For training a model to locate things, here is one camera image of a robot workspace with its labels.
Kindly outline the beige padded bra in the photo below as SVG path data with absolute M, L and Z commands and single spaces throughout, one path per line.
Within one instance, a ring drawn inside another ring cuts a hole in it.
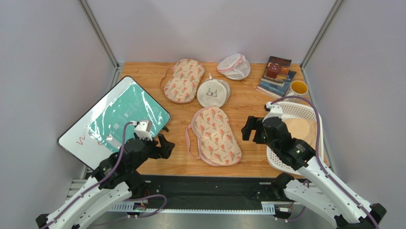
M 316 145 L 317 122 L 303 118 L 288 118 L 283 120 L 291 136 L 304 140 L 313 149 Z

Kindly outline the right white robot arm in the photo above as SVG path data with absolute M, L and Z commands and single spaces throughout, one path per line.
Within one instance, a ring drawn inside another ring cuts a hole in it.
M 291 136 L 279 117 L 249 116 L 242 128 L 243 140 L 266 144 L 277 157 L 313 183 L 322 194 L 308 189 L 288 173 L 281 173 L 272 182 L 275 194 L 302 204 L 317 213 L 336 229 L 377 229 L 387 210 L 379 203 L 371 204 L 343 183 L 316 155 L 304 140 Z

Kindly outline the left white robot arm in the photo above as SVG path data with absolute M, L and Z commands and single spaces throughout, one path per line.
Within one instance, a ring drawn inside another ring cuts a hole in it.
M 36 218 L 40 229 L 85 229 L 116 204 L 155 198 L 146 190 L 146 182 L 137 171 L 145 161 L 168 159 L 175 143 L 165 139 L 133 138 L 123 141 L 119 152 L 100 162 L 86 183 L 63 206 L 51 214 Z

